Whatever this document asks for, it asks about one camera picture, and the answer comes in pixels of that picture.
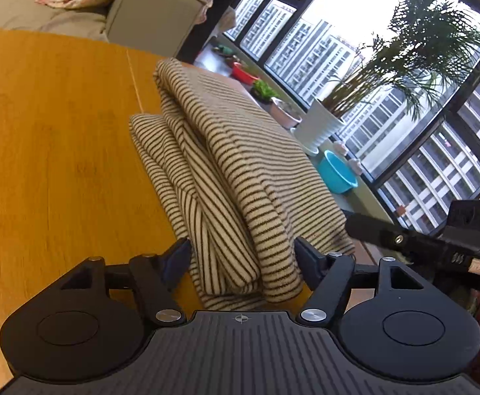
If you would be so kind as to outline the striped knit sweater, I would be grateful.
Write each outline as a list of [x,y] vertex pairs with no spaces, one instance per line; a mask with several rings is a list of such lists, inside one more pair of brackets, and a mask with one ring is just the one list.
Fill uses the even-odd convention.
[[346,218],[299,143],[226,82],[176,59],[158,62],[160,111],[129,128],[204,308],[250,310],[297,297],[294,242],[354,251]]

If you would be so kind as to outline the blue plastic basin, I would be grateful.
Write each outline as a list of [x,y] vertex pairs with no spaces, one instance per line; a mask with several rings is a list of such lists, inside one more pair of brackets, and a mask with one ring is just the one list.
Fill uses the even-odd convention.
[[326,150],[319,162],[318,172],[331,193],[340,195],[358,186],[358,180],[350,167],[335,153]]

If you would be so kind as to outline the pink metal bowl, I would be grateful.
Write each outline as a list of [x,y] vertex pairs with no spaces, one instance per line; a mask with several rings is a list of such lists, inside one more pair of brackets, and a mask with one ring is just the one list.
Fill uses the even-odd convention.
[[286,129],[296,127],[302,122],[300,112],[297,112],[291,104],[277,97],[271,98],[269,114]]

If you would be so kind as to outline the green plant tray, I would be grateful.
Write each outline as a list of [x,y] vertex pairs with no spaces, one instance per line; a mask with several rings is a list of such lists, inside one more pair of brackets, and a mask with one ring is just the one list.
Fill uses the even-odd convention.
[[251,85],[251,95],[261,103],[270,104],[271,100],[279,95],[267,82],[257,79]]

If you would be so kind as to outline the potted palm plant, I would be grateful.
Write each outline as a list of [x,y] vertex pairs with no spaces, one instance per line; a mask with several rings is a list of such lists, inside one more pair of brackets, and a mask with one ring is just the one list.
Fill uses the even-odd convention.
[[400,0],[387,26],[374,36],[356,63],[329,94],[316,100],[294,138],[304,149],[319,146],[344,125],[344,116],[381,88],[402,93],[405,112],[418,120],[424,103],[433,105],[447,88],[460,86],[480,57],[480,26],[459,0]]

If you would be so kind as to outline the red plastic basin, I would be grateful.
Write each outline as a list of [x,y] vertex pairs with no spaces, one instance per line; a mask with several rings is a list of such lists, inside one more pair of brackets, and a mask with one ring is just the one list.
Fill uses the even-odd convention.
[[234,79],[249,87],[251,87],[255,81],[260,79],[258,76],[249,73],[241,63],[233,63],[231,75]]

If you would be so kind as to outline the beige sofa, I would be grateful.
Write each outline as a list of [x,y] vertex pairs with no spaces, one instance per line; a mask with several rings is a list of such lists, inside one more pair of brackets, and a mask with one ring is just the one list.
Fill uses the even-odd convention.
[[174,56],[213,0],[0,0],[0,30],[29,30]]

